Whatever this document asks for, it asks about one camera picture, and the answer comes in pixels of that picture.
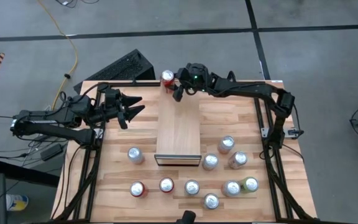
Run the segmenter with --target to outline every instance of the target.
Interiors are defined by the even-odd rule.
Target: concrete floor
[[[356,0],[251,2],[259,27],[358,24]],[[241,0],[100,0],[92,5],[78,1],[74,9],[52,0],[44,3],[67,34],[250,27]],[[57,34],[35,1],[0,0],[0,37]],[[260,36],[271,78],[284,80],[286,89],[296,96],[306,131],[300,145],[318,216],[358,223],[358,136],[349,125],[358,109],[358,30]],[[220,75],[233,70],[238,79],[262,79],[251,33],[77,39],[74,43],[79,64],[65,87],[69,95],[74,94],[73,85],[136,48],[154,65],[156,74],[200,62]],[[6,54],[0,68],[0,115],[43,110],[74,61],[67,40],[0,42],[0,52]],[[9,122],[0,119],[0,150],[23,148],[27,142],[11,136]],[[61,159],[56,158],[40,169],[60,165]],[[10,214],[9,223],[48,218],[55,189],[21,183],[12,191],[26,193],[36,202],[24,212]],[[37,198],[40,191],[43,197]]]

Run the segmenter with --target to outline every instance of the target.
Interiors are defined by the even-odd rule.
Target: can lid
[[[140,150],[136,147],[132,147],[128,150],[128,157],[130,159],[136,159],[140,155]]]
[[[240,164],[245,164],[247,162],[247,155],[244,152],[236,152],[234,158]]]
[[[234,145],[234,139],[232,136],[224,136],[222,139],[222,143],[226,146],[226,147],[232,147]]]
[[[250,177],[246,180],[246,186],[249,190],[255,191],[258,189],[258,180],[253,177]]]
[[[169,177],[163,178],[160,181],[160,189],[163,192],[169,192],[173,189],[173,180]]]
[[[226,184],[226,188],[230,194],[236,195],[236,194],[240,193],[240,185],[235,180],[228,181]]]
[[[215,154],[208,154],[205,156],[205,162],[210,166],[215,166],[218,163],[218,157]]]
[[[206,195],[204,201],[205,201],[205,205],[210,209],[217,208],[219,205],[219,199],[218,196],[216,196],[216,194]]]
[[[200,186],[195,180],[189,180],[188,182],[186,182],[185,188],[189,194],[197,194],[198,191],[200,191]]]
[[[165,81],[170,81],[173,79],[173,72],[169,70],[165,70],[162,72],[161,77]]]
[[[143,190],[144,190],[143,184],[139,181],[134,182],[131,185],[131,194],[135,197],[141,196],[143,193]]]

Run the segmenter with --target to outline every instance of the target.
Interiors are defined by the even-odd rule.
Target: yellow cable
[[[51,18],[51,20],[55,23],[55,26],[56,26],[56,28],[59,30],[59,33],[60,33],[62,36],[66,37],[66,39],[67,39],[68,41],[70,41],[71,46],[73,46],[73,48],[74,48],[75,63],[74,63],[74,65],[72,66],[72,68],[70,69],[70,71],[67,73],[67,74],[71,75],[71,73],[74,72],[74,70],[75,70],[75,68],[77,67],[77,64],[78,64],[77,48],[74,46],[74,44],[73,44],[73,42],[70,40],[70,38],[68,38],[68,36],[67,36],[65,33],[63,33],[63,31],[60,29],[59,25],[57,24],[56,20],[53,18],[53,16],[51,15],[51,13],[49,13],[48,9],[44,6],[44,4],[42,4],[41,0],[37,0],[37,1],[38,1],[38,3],[43,7],[43,9],[45,10],[45,12],[47,12],[47,14],[48,14],[49,17]],[[61,92],[61,90],[62,90],[62,88],[63,88],[63,86],[64,86],[64,84],[65,84],[66,81],[67,81],[67,78],[65,77],[65,78],[63,79],[63,81],[62,81],[62,84],[61,84],[60,87],[59,87],[59,90],[57,91],[57,94],[56,94],[56,97],[55,97],[55,99],[54,99],[54,101],[53,101],[51,110],[55,109],[56,102],[57,102],[57,98],[59,97],[59,93]]]

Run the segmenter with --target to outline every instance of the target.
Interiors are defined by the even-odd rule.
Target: butcher block tabletop
[[[137,105],[145,105],[145,109],[128,123],[127,130],[120,129],[116,119],[110,120],[106,125],[91,222],[175,222],[181,218],[185,210],[197,214],[196,222],[275,221],[265,161],[259,158],[262,144],[253,98],[214,98],[206,93],[200,94],[201,155],[204,157],[207,153],[214,153],[219,157],[219,164],[214,170],[206,171],[201,165],[159,167],[154,159],[158,133],[159,86],[119,87],[122,82],[126,81],[111,83],[117,83],[116,88],[128,96],[143,97]],[[283,88],[281,81],[267,82]],[[97,81],[83,82],[81,92],[85,92],[96,83]],[[96,89],[90,91],[88,96],[94,98]],[[268,123],[264,104],[263,101],[260,102],[266,127]],[[287,119],[285,126],[294,127],[292,117]],[[229,154],[223,155],[218,152],[217,145],[225,135],[232,136],[236,145]],[[286,139],[284,144],[300,152],[297,140]],[[127,151],[132,146],[138,147],[144,153],[145,162],[141,165],[135,165],[127,158]],[[63,211],[68,164],[77,147],[74,141],[68,143],[65,156],[67,166],[62,171],[65,172],[63,199],[55,217]],[[248,161],[240,169],[232,170],[227,165],[227,160],[236,151],[244,151]],[[78,151],[73,160],[67,204],[78,190],[84,154],[85,150]],[[281,149],[281,156],[289,191],[302,208],[315,217],[316,212],[302,159],[286,147]],[[240,194],[234,198],[227,198],[221,193],[221,186],[225,181],[242,180],[248,176],[259,181],[258,191]],[[158,188],[158,183],[163,177],[170,177],[175,183],[175,189],[170,194],[164,194]],[[184,184],[190,179],[195,179],[200,184],[200,192],[195,197],[185,194]],[[149,189],[149,194],[145,198],[135,198],[129,193],[129,187],[135,181],[143,182]],[[60,178],[53,211],[60,198],[62,182],[63,175]],[[281,214],[285,217],[283,197],[278,189],[277,192]],[[203,207],[203,197],[208,193],[215,193],[219,197],[220,204],[215,210]],[[88,191],[83,197],[80,218],[85,216],[87,198]]]

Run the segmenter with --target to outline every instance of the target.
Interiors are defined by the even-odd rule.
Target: green can
[[[242,193],[252,193],[258,190],[259,183],[258,180],[254,177],[247,177],[244,180],[240,181],[241,192]]]

